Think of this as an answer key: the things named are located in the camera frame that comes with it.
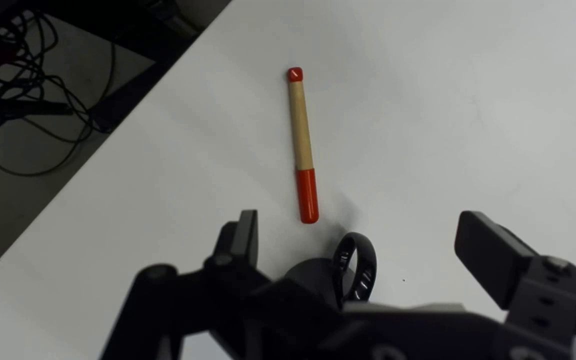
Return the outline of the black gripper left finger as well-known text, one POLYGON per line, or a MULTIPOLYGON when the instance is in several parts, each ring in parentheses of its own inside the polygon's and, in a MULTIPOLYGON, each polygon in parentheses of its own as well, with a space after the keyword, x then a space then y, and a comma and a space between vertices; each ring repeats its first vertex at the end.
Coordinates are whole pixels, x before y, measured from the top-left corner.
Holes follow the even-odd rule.
POLYGON ((218 234, 213 256, 209 257, 213 266, 229 263, 258 263, 258 211, 243 210, 241 217, 226 222, 218 234))

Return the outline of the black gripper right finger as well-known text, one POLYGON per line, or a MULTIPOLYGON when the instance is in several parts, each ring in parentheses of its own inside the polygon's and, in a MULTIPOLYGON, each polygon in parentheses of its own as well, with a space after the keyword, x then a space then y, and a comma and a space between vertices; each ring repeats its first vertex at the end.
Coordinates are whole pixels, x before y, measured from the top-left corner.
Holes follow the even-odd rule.
POLYGON ((576 266, 531 248, 521 236, 464 210, 454 251, 511 323, 576 323, 576 266))

